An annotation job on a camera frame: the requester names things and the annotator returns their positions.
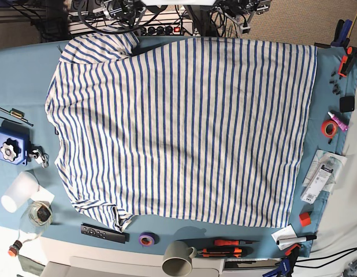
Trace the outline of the black remote control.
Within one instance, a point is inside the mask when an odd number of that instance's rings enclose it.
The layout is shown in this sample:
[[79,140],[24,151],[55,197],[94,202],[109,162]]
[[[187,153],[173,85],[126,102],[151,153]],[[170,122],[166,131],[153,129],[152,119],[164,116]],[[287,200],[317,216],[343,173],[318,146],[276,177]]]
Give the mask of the black remote control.
[[104,239],[107,241],[117,242],[120,244],[125,244],[129,240],[129,234],[119,233],[112,229],[98,227],[86,223],[81,224],[80,232],[84,235]]

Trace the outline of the blue spring clamp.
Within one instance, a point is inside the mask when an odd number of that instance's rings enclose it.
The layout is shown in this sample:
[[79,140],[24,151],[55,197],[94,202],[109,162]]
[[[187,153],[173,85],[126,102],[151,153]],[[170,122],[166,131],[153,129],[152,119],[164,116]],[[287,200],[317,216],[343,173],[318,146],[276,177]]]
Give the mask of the blue spring clamp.
[[352,21],[347,20],[338,20],[336,25],[336,30],[334,34],[334,39],[331,42],[331,47],[343,47],[346,48],[349,44],[348,33],[352,27]]

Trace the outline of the red cube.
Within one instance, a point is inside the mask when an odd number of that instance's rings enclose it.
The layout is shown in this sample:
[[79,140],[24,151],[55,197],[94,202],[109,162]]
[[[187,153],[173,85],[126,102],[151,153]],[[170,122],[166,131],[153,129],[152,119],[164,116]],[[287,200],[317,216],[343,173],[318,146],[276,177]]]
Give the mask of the red cube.
[[311,224],[311,212],[304,212],[300,214],[299,221],[302,227],[309,226]]

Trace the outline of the teal table cloth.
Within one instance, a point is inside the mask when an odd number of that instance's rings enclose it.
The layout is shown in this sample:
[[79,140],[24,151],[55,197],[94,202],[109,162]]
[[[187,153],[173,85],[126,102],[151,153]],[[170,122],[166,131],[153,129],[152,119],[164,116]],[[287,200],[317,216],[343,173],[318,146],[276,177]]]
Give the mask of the teal table cloth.
[[[44,110],[47,90],[64,47],[64,42],[55,42],[0,50],[0,107],[24,112],[25,117],[34,125],[25,127],[30,132],[31,141],[43,147],[50,157],[46,169],[35,162],[15,166],[0,160],[0,243],[8,247],[16,239],[23,213],[22,209],[14,213],[6,211],[1,204],[1,197],[18,173],[30,171],[55,196],[51,204],[54,223],[40,238],[40,242],[52,239],[56,245],[67,242],[73,246],[115,249],[123,253],[162,254],[174,240],[183,240],[190,246],[205,248],[218,237],[256,241],[251,244],[254,258],[282,255],[272,238],[271,228],[220,225],[152,215],[132,219],[127,227],[129,240],[125,244],[83,235],[80,232],[81,224],[93,225],[95,221],[78,213],[70,203],[54,164],[60,142]],[[322,106],[336,109],[335,105],[327,101],[330,91],[314,96],[311,101],[310,122],[289,219],[298,235],[316,233],[318,236],[315,242],[304,245],[302,255],[308,255],[309,251],[316,248],[339,250],[357,246],[357,85],[348,86],[347,92],[355,95],[355,111],[349,116],[349,131],[338,134],[331,143],[320,131],[322,121],[326,118]],[[321,194],[312,206],[308,206],[300,200],[301,182],[317,149],[346,155],[348,161],[334,192]],[[306,227],[302,227],[299,221],[299,215],[304,212],[311,212],[311,224]],[[139,244],[139,235],[142,232],[155,234],[153,246],[143,247]]]

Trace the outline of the white paper card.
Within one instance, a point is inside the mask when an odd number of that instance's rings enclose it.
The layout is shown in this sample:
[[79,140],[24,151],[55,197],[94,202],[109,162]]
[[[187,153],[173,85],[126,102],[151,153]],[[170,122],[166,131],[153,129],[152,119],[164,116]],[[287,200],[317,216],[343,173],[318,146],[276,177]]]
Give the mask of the white paper card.
[[296,238],[297,235],[292,227],[291,224],[287,225],[287,227],[284,227],[274,233],[272,233],[272,238],[274,239],[275,242],[281,240],[281,239],[290,239],[290,238]]

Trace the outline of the purple white glue tube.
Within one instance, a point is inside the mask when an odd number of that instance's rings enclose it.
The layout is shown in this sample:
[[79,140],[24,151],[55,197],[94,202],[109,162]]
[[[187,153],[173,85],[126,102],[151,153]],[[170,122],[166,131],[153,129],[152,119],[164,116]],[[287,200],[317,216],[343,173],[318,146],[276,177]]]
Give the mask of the purple white glue tube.
[[342,131],[346,132],[348,130],[348,125],[345,124],[336,114],[328,112],[328,115],[330,116],[331,120],[335,121],[335,123]]

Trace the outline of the black power strip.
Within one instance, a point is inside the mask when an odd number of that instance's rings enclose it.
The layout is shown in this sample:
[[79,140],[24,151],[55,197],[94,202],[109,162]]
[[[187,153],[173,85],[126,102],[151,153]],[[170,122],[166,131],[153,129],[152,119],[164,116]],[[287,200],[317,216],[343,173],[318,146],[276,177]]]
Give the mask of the black power strip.
[[139,36],[192,36],[186,28],[180,25],[157,25],[143,27],[137,32]]

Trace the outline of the silver padlock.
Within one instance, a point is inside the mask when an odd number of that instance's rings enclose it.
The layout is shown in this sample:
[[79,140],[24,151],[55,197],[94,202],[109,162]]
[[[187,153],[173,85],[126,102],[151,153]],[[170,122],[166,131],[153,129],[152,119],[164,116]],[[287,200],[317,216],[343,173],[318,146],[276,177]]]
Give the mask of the silver padlock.
[[29,153],[29,157],[37,164],[40,164],[44,169],[49,166],[49,156],[41,149],[35,148]]

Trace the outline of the white paper note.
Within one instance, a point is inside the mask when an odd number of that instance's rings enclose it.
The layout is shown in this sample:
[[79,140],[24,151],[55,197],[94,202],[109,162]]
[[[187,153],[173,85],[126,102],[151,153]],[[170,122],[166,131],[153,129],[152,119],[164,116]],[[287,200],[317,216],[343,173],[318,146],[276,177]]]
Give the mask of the white paper note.
[[48,205],[53,202],[54,198],[55,196],[42,186],[39,186],[38,191],[31,196],[31,200],[47,203]]

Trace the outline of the small black square box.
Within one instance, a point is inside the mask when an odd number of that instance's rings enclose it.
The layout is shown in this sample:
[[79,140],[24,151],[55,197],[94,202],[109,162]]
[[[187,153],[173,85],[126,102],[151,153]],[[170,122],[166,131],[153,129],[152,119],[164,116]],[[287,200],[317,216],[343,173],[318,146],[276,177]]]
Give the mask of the small black square box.
[[355,97],[344,96],[340,98],[339,110],[341,113],[353,112],[355,109]]

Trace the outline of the black white product package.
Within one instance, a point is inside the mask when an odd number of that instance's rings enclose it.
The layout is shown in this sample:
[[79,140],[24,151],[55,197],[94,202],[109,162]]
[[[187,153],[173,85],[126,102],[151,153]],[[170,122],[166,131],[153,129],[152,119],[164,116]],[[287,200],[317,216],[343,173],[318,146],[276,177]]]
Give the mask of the black white product package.
[[310,174],[309,182],[301,195],[301,200],[313,204],[323,187],[333,175],[336,158],[328,157],[321,162],[313,163],[313,170]]

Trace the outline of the purple tape roll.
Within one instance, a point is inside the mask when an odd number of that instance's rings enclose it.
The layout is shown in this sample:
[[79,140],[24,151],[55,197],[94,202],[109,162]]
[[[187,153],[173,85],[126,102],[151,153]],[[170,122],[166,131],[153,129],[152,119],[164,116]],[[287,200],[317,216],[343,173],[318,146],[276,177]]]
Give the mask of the purple tape roll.
[[142,232],[139,235],[139,244],[143,247],[151,247],[155,244],[155,234],[151,232]]

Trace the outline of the blue box with black knob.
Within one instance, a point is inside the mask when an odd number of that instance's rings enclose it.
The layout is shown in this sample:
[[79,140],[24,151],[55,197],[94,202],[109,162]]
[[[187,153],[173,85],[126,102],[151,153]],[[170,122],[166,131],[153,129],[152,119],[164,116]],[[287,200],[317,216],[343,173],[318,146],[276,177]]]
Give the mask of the blue box with black knob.
[[0,160],[13,165],[28,163],[29,135],[0,127]]

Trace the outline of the orange black utility knife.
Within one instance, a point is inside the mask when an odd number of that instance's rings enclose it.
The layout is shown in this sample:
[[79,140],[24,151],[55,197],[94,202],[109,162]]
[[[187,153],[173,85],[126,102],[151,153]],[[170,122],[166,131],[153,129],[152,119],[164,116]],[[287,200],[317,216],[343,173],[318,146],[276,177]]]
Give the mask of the orange black utility knife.
[[204,248],[198,251],[198,254],[203,257],[246,257],[253,253],[253,248],[250,247],[216,247]]

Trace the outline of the blue white striped T-shirt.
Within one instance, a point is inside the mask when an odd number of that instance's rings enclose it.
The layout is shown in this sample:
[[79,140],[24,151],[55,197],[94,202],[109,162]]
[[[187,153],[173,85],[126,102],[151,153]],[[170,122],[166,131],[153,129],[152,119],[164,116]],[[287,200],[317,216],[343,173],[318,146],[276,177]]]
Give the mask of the blue white striped T-shirt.
[[191,38],[135,55],[138,44],[89,34],[59,58],[45,111],[74,209],[117,231],[142,215],[287,226],[317,48]]

